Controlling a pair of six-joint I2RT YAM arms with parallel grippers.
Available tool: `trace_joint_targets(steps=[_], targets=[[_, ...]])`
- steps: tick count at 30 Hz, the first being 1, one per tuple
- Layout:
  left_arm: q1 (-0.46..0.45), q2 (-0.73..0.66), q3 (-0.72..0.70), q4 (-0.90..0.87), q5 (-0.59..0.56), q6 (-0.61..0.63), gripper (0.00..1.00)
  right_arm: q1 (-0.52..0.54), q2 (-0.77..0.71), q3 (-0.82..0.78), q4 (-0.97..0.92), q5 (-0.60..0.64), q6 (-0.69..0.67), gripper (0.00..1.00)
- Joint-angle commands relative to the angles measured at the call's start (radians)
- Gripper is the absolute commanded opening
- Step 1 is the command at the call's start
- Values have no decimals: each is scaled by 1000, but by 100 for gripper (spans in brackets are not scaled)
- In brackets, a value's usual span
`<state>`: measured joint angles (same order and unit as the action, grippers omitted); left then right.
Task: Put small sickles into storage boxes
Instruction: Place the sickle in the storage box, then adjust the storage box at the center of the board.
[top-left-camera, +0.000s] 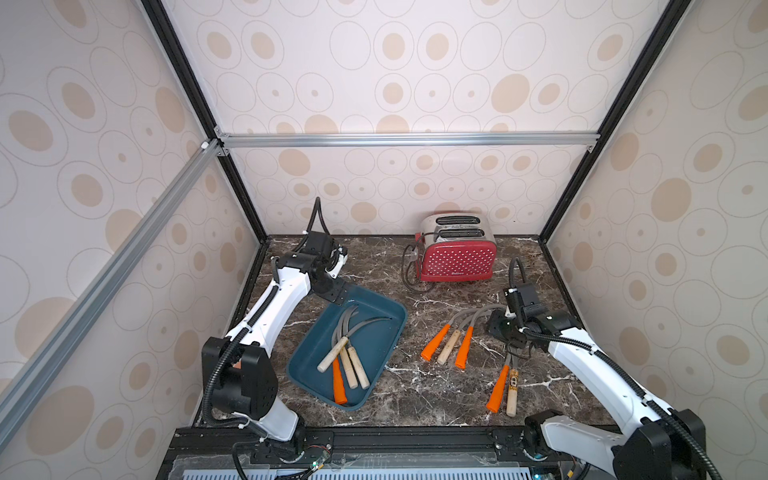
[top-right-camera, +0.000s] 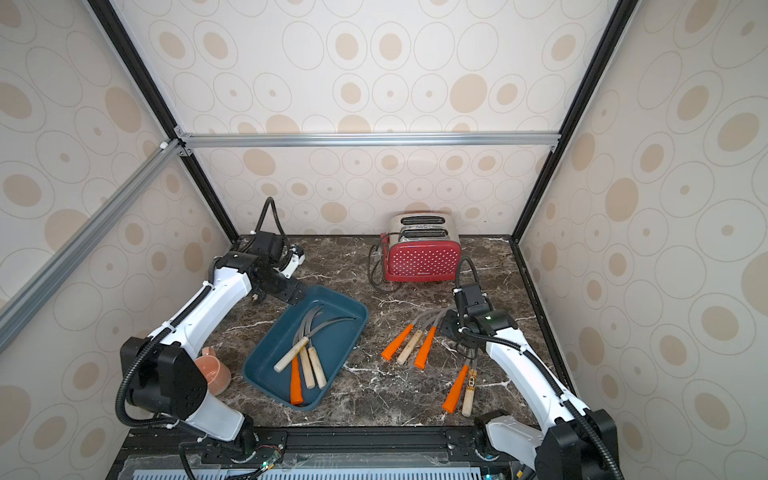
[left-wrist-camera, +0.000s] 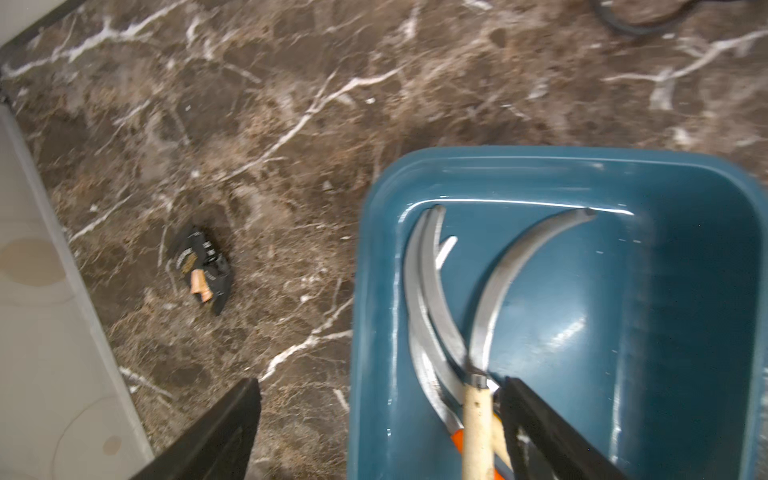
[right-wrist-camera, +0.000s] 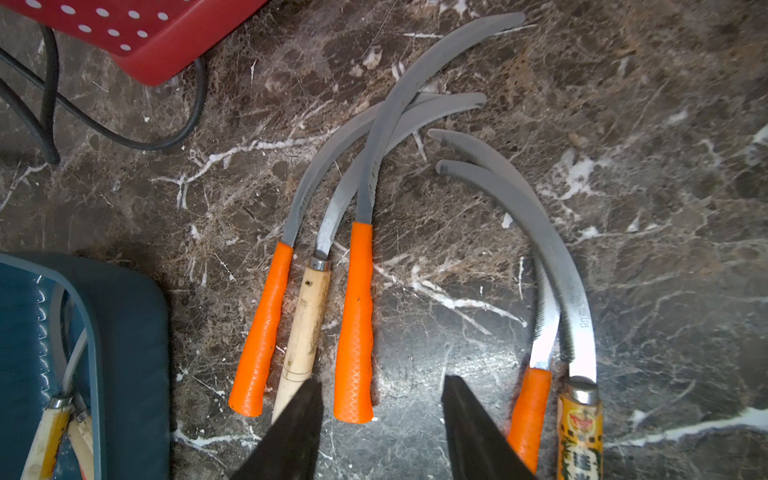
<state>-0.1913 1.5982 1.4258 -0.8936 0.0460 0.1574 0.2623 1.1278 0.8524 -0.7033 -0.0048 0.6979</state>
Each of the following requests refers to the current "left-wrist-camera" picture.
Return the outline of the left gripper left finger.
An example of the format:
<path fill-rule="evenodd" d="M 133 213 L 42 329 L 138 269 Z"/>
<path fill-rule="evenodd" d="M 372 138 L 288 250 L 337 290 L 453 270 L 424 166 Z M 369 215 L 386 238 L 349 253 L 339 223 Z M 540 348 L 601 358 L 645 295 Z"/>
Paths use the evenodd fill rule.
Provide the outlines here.
<path fill-rule="evenodd" d="M 244 378 L 134 477 L 148 480 L 245 478 L 260 414 L 258 380 Z"/>

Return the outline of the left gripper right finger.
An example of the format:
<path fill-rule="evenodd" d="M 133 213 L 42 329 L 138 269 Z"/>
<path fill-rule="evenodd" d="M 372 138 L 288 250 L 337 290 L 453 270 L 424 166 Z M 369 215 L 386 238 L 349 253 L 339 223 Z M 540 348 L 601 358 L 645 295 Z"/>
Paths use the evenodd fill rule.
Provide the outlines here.
<path fill-rule="evenodd" d="M 530 477 L 518 433 L 524 431 L 559 479 L 623 479 L 625 475 L 519 378 L 501 386 L 500 418 L 511 469 Z"/>

